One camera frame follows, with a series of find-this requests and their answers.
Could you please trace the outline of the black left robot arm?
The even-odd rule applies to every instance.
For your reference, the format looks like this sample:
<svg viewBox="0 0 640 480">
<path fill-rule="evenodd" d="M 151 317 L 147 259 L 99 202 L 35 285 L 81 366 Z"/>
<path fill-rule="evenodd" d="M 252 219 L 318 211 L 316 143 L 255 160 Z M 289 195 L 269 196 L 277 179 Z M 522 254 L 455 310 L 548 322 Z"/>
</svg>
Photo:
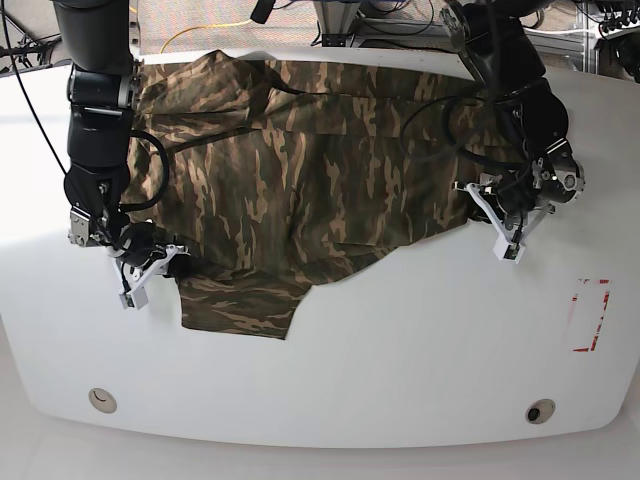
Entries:
<svg viewBox="0 0 640 480">
<path fill-rule="evenodd" d="M 502 137 L 519 161 L 498 161 L 464 152 L 484 168 L 463 185 L 498 233 L 495 255 L 520 260 L 525 241 L 556 205 L 575 200 L 585 187 L 582 165 L 567 139 L 568 112 L 547 81 L 546 68 L 527 37 L 522 18 L 544 1 L 449 1 L 441 20 L 487 101 Z"/>
</svg>

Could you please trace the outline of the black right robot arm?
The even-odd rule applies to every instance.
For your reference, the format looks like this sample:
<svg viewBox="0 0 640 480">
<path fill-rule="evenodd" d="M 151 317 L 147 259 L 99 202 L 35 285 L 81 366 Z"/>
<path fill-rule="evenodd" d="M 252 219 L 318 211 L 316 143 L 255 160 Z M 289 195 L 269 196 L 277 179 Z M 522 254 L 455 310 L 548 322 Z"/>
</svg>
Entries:
<svg viewBox="0 0 640 480">
<path fill-rule="evenodd" d="M 67 86 L 70 168 L 64 192 L 71 205 L 69 240 L 79 247 L 104 247 L 120 274 L 126 305 L 152 276 L 184 280 L 191 265 L 185 246 L 163 241 L 151 222 L 131 214 L 162 199 L 170 180 L 169 157 L 153 135 L 133 127 L 139 87 L 129 46 L 126 1 L 56 1 L 53 4 L 72 70 Z M 132 139 L 147 141 L 160 155 L 160 184 L 139 203 L 124 204 L 130 183 Z"/>
</svg>

